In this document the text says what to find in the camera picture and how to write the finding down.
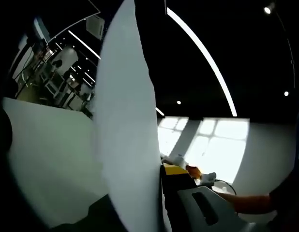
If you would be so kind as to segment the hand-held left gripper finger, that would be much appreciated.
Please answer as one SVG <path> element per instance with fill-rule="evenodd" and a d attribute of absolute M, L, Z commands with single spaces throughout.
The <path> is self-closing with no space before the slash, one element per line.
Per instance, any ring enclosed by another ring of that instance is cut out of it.
<path fill-rule="evenodd" d="M 164 206 L 174 232 L 266 232 L 268 228 L 238 217 L 217 193 L 197 187 L 188 172 L 163 164 L 160 169 Z"/>

